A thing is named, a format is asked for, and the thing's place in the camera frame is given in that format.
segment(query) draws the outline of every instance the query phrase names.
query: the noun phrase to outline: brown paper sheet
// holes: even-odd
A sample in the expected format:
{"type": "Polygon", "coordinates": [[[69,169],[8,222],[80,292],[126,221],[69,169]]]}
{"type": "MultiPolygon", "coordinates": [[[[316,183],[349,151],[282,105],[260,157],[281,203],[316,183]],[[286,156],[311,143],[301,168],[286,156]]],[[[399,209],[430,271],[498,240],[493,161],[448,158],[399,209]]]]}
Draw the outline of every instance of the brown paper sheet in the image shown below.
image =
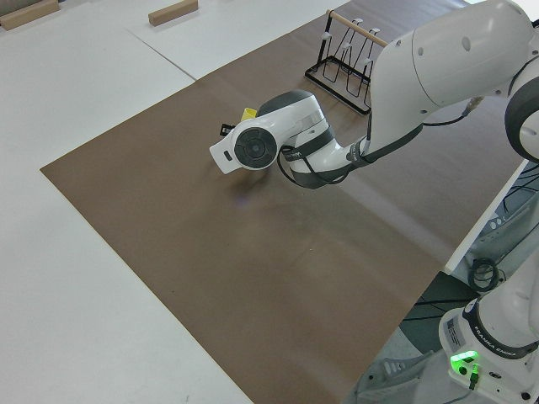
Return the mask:
{"type": "MultiPolygon", "coordinates": [[[[461,5],[357,0],[339,13],[391,40],[461,5]]],[[[221,174],[208,152],[221,123],[293,88],[317,95],[342,144],[365,133],[366,117],[303,78],[324,26],[271,42],[42,169],[256,403],[343,399],[520,162],[504,103],[488,101],[340,186],[301,189],[276,167],[221,174]]]]}

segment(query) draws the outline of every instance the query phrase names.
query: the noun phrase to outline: white robotic arm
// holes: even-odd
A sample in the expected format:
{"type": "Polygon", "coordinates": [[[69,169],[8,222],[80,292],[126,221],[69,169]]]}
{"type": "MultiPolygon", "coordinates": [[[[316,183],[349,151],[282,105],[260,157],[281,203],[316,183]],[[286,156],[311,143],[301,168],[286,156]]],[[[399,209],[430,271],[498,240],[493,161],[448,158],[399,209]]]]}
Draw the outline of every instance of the white robotic arm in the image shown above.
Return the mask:
{"type": "Polygon", "coordinates": [[[468,114],[477,97],[492,95],[512,98],[505,117],[510,143],[536,160],[538,50],[539,34],[513,2],[462,8],[383,49],[372,73],[369,129],[356,143],[339,145],[314,96],[295,90],[264,104],[256,118],[211,147],[211,155],[229,173],[267,168],[283,151],[297,184],[314,189],[405,145],[436,110],[474,97],[468,114]]]}

